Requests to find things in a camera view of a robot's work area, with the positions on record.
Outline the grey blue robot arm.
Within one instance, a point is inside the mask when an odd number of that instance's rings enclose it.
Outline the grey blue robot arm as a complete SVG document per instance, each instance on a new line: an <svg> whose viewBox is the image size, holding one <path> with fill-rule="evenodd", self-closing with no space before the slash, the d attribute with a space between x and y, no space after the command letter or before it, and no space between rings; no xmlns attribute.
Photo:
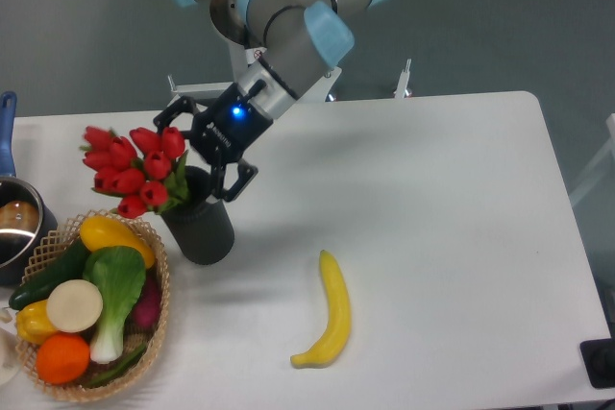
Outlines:
<svg viewBox="0 0 615 410"><path fill-rule="evenodd" d="M228 0L239 42L263 54L205 109L197 107L198 92L176 90L154 120L163 129L182 113L192 115L184 136L210 168L207 195L230 202L241 193L258 171L244 160L245 150L352 50L345 18L382 1Z"/></svg>

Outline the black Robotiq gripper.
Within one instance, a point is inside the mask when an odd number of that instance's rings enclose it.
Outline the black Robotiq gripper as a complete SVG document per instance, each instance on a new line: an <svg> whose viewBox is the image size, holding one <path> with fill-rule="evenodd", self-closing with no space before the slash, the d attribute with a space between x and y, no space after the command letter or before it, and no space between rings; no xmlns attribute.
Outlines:
<svg viewBox="0 0 615 410"><path fill-rule="evenodd" d="M265 88L265 82L256 82L243 94L238 84L232 84L213 105L198 114L192 97L177 96L153 119L157 133L162 134L181 114L195 114L185 135L191 148L210 166L209 194L214 199L234 201L258 174L257 166L242 157L273 124L273 119L254 103ZM226 186L229 163L235 163L236 175L233 183Z"/></svg>

